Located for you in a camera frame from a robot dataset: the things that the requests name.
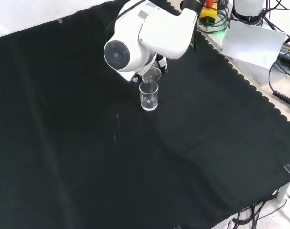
black tablecloth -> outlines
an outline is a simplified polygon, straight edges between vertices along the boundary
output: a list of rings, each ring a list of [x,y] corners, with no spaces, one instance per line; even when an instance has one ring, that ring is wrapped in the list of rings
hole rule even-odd
[[[208,229],[290,181],[290,123],[200,34],[142,110],[103,57],[123,4],[0,38],[0,229]]]

white paper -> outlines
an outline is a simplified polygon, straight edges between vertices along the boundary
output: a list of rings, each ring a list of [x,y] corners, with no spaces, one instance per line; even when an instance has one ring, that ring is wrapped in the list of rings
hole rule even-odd
[[[269,69],[278,57],[286,34],[231,21],[223,40],[222,54]]]

floor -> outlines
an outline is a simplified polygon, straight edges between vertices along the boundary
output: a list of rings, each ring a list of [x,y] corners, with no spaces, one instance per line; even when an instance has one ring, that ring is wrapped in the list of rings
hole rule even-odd
[[[175,9],[179,9],[179,4],[181,0],[168,0],[168,2],[171,3],[171,5],[174,6]],[[284,201],[280,204],[276,199],[268,201],[265,206],[263,207],[260,216],[265,216],[273,211],[275,211],[277,208],[282,206],[285,201],[287,200],[285,206],[283,206],[278,211],[274,212],[273,214],[266,216],[258,221],[257,229],[290,229],[290,199],[287,197],[284,199]],[[241,214],[240,219],[246,219],[250,216],[250,210],[247,210],[243,214]],[[233,228],[234,224],[231,223],[229,228]],[[239,229],[250,229],[251,223],[247,225],[241,225]]]

white robotic arm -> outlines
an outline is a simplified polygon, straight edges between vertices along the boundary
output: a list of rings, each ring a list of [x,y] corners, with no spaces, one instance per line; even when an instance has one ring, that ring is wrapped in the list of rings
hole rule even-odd
[[[126,3],[120,14],[140,0]],[[109,66],[126,80],[136,74],[142,76],[155,64],[157,54],[178,59],[188,49],[198,12],[203,4],[189,0],[190,8],[184,8],[180,16],[174,16],[155,4],[144,1],[132,8],[115,23],[115,33],[104,47]]]

small glass cup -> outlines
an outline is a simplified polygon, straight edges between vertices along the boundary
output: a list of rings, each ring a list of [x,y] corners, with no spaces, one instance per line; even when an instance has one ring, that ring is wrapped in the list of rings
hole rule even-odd
[[[158,107],[159,85],[156,82],[141,82],[140,86],[141,107],[146,111],[153,111]]]
[[[162,72],[159,68],[152,67],[142,76],[142,80],[146,83],[157,82],[160,79],[161,75]]]

